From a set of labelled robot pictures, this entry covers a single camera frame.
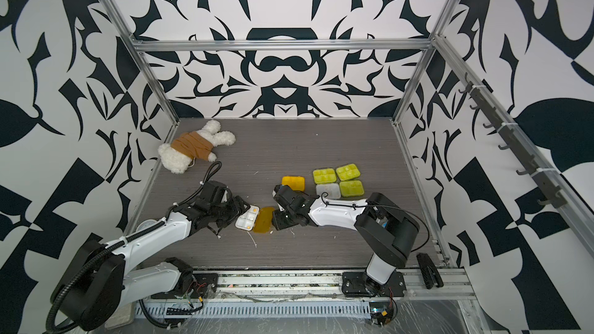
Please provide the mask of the yellow pillbox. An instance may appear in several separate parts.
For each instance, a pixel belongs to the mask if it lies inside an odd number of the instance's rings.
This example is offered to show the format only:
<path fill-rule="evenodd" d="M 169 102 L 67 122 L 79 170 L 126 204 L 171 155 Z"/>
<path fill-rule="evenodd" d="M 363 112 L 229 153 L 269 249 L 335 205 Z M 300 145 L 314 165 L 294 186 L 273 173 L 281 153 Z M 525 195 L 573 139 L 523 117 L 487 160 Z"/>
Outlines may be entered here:
<path fill-rule="evenodd" d="M 306 190 L 306 179 L 303 176 L 283 176 L 282 185 L 288 186 L 294 191 L 304 192 Z"/>
<path fill-rule="evenodd" d="M 247 232 L 269 233 L 272 231 L 272 219 L 275 211 L 275 207 L 251 206 L 236 219 L 235 227 Z"/>

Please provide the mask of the clear lid pillbox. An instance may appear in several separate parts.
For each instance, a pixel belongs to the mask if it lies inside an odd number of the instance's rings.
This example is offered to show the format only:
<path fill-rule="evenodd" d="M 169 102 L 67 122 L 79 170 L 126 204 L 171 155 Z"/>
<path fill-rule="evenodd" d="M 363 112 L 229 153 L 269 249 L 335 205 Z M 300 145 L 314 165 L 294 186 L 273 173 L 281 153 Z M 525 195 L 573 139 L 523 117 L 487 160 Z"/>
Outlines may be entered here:
<path fill-rule="evenodd" d="M 316 185 L 316 194 L 327 199 L 340 199 L 340 185 L 336 182 Z"/>

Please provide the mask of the green pillbox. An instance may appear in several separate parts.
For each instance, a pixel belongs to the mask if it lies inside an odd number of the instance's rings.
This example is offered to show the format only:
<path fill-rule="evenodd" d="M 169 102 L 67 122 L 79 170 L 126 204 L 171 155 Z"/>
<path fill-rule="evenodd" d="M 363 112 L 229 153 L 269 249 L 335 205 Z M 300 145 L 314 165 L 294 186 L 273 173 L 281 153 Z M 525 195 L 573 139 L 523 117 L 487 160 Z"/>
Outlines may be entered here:
<path fill-rule="evenodd" d="M 337 167 L 335 171 L 341 182 L 358 179 L 361 175 L 359 168 L 354 163 Z"/>
<path fill-rule="evenodd" d="M 339 183 L 340 195 L 345 198 L 363 196 L 364 185 L 360 180 L 348 180 Z"/>
<path fill-rule="evenodd" d="M 312 172 L 316 185 L 330 184 L 337 182 L 337 174 L 333 168 L 315 169 Z"/>

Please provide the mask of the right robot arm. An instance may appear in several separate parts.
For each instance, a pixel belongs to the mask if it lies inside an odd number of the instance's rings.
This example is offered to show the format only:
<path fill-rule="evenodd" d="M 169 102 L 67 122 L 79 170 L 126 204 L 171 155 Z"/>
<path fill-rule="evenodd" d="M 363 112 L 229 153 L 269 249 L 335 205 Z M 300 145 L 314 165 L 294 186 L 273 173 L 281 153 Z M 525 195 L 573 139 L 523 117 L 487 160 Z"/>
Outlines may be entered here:
<path fill-rule="evenodd" d="M 355 230 L 374 252 L 366 268 L 368 279 L 386 285 L 393 272 L 404 268 L 420 231 L 420 222 L 381 193 L 367 199 L 347 201 L 310 196 L 277 185 L 273 213 L 277 230 L 302 227 L 340 227 Z"/>

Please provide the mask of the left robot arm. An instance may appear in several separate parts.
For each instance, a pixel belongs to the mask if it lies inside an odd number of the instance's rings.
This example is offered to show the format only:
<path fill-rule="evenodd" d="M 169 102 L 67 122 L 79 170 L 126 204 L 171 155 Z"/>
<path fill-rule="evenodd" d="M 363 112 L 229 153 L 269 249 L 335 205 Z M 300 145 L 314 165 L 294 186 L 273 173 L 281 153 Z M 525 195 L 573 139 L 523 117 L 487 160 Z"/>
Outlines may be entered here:
<path fill-rule="evenodd" d="M 65 333 L 77 327 L 93 330 L 129 303 L 159 293 L 188 292 L 194 283 L 193 268 L 178 258 L 150 268 L 139 265 L 199 230 L 220 233 L 250 208 L 224 184 L 207 181 L 153 224 L 105 244 L 85 243 L 50 297 L 46 332 Z"/>

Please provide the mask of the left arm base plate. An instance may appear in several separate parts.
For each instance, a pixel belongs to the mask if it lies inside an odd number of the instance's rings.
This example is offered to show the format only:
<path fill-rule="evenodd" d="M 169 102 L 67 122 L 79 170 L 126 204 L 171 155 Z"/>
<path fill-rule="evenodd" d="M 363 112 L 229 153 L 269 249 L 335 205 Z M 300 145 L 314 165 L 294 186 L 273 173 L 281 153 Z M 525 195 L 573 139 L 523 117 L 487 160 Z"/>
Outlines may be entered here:
<path fill-rule="evenodd" d="M 151 298 L 207 298 L 217 291 L 218 278 L 217 273 L 194 273 L 192 278 L 189 275 L 184 275 L 179 279 L 172 291 L 154 294 Z"/>

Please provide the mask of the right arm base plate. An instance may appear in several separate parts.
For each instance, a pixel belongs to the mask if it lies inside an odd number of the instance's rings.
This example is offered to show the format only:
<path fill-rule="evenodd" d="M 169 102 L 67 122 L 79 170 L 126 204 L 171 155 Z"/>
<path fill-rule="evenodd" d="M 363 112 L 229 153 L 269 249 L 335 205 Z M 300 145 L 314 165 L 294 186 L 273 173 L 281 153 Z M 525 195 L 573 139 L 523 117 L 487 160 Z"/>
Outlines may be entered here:
<path fill-rule="evenodd" d="M 401 298 L 407 291 L 400 272 L 392 272 L 388 281 L 381 285 L 365 272 L 343 272 L 341 292 L 348 298 Z"/>

